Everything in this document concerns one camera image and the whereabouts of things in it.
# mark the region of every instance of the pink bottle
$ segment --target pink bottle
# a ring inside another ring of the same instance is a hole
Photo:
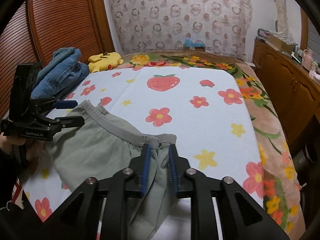
[[[305,49],[303,51],[302,66],[304,68],[306,68],[308,71],[310,71],[311,67],[312,67],[312,62],[313,62],[312,50],[311,49]]]

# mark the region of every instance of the metal screw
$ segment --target metal screw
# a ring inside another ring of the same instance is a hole
[[[125,169],[122,170],[122,172],[123,172],[124,174],[126,174],[126,175],[130,175],[130,174],[133,173],[133,169],[131,169],[131,168],[125,168]]]
[[[97,179],[95,177],[89,177],[89,178],[85,179],[85,182],[89,185],[92,185],[97,182]]]
[[[197,173],[197,170],[194,168],[189,168],[186,170],[186,173],[189,175],[195,175]]]
[[[224,177],[223,181],[227,184],[232,184],[235,180],[231,177]]]

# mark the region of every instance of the stuffed animal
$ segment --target stuffed animal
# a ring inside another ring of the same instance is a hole
[[[93,73],[113,69],[123,64],[123,59],[119,53],[111,52],[91,56],[89,62],[90,73]]]

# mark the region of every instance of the gray green pants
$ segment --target gray green pants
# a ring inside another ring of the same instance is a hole
[[[129,166],[140,156],[142,147],[151,147],[147,195],[131,200],[129,239],[150,239],[167,216],[174,196],[167,179],[168,150],[175,144],[172,134],[140,133],[129,122],[108,113],[101,105],[89,101],[74,108],[68,116],[81,115],[85,124],[57,133],[45,151],[52,160],[61,180],[74,191],[87,177],[105,179]]]

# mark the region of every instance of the elastic waistband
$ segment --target elastic waistband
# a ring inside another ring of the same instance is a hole
[[[128,143],[136,146],[142,147],[145,143],[148,143],[151,148],[158,149],[159,143],[169,143],[175,144],[177,137],[174,134],[159,134],[159,135],[149,135],[149,134],[137,134],[129,132],[125,129],[117,127],[105,118],[104,114],[108,111],[105,110],[103,106],[100,107],[101,112],[94,108],[90,101],[83,101],[80,106],[87,112],[87,114],[103,129],[109,133],[121,138]]]

